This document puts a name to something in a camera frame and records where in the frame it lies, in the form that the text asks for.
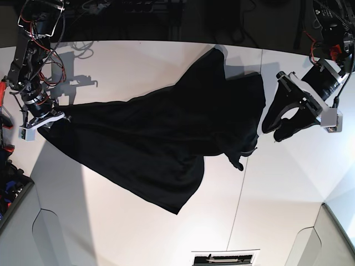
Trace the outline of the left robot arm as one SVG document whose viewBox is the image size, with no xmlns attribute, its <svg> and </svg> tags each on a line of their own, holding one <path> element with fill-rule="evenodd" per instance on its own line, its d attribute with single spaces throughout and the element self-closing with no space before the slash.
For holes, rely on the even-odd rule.
<svg viewBox="0 0 355 266">
<path fill-rule="evenodd" d="M 340 95 L 354 73 L 354 2 L 313 1 L 322 40 L 312 39 L 312 68 L 301 78 L 294 72 L 276 75 L 278 88 L 262 122 L 262 132 L 281 142 L 319 125 L 342 130 Z"/>
</svg>

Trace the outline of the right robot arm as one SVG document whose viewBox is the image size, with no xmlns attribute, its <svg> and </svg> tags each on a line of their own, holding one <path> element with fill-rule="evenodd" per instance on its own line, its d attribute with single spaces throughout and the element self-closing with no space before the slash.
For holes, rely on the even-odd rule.
<svg viewBox="0 0 355 266">
<path fill-rule="evenodd" d="M 55 87 L 58 83 L 46 81 L 42 74 L 47 63 L 63 66 L 56 54 L 57 47 L 50 46 L 50 38 L 58 23 L 66 22 L 64 10 L 64 1 L 25 1 L 21 8 L 16 51 L 5 82 L 11 94 L 19 95 L 23 101 L 22 130 L 36 130 L 65 116 L 53 109 L 55 102 L 43 87 Z"/>
</svg>

